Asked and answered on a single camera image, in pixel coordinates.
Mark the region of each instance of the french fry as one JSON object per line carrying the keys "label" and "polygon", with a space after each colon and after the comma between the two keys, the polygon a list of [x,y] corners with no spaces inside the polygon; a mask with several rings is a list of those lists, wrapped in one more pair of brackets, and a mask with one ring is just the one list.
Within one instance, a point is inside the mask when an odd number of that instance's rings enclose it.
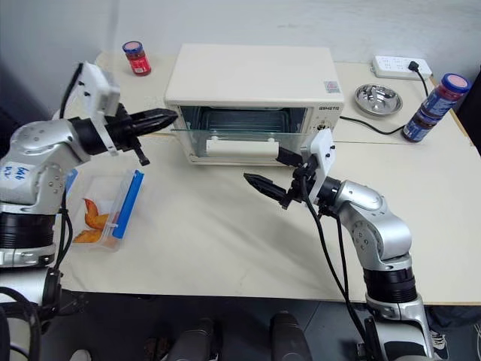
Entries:
{"label": "french fry", "polygon": [[77,237],[74,238],[74,243],[96,243],[102,231],[100,229],[90,229],[88,231],[82,231]]}
{"label": "french fry", "polygon": [[107,222],[108,214],[98,214],[97,205],[94,201],[84,198],[87,213],[85,213],[85,223],[94,229],[103,229]]}

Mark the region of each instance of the gray floor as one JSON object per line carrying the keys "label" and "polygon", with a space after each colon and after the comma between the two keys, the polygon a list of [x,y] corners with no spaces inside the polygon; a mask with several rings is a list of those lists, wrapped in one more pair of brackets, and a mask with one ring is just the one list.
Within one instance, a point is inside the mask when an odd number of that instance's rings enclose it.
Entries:
{"label": "gray floor", "polygon": [[[43,336],[43,361],[68,361],[78,348],[92,350],[94,361],[142,359],[144,341],[159,334],[178,335],[202,317],[222,324],[224,359],[270,359],[269,321],[289,311],[304,329],[315,360],[354,360],[359,341],[343,304],[286,299],[133,296],[86,294],[83,313],[57,317]],[[360,311],[361,316],[368,313]],[[451,360],[476,359],[471,326],[447,333]]]}

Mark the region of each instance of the red label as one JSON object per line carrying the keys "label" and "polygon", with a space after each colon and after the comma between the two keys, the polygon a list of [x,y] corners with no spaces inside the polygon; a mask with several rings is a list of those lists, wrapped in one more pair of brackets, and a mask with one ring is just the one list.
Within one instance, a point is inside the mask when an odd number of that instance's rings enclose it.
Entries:
{"label": "red label", "polygon": [[146,56],[140,59],[130,60],[130,66],[136,74],[142,74],[150,70],[150,64]]}

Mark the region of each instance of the blue jar lid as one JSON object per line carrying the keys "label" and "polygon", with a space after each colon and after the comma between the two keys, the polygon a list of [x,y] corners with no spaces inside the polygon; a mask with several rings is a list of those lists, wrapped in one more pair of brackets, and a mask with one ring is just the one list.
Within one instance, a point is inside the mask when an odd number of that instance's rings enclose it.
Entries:
{"label": "blue jar lid", "polygon": [[140,53],[144,47],[142,47],[140,41],[128,41],[122,46],[122,49],[126,54],[137,54]]}
{"label": "blue jar lid", "polygon": [[465,77],[455,73],[447,73],[443,76],[441,83],[449,90],[456,93],[466,93],[471,89],[471,83]]}

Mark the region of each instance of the metal bowl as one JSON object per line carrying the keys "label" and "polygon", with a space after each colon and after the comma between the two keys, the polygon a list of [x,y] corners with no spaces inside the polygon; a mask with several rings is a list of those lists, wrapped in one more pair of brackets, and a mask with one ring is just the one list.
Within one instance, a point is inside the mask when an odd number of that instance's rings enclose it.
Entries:
{"label": "metal bowl", "polygon": [[361,85],[354,93],[355,102],[366,113],[384,117],[403,107],[401,97],[391,88],[379,84]]}

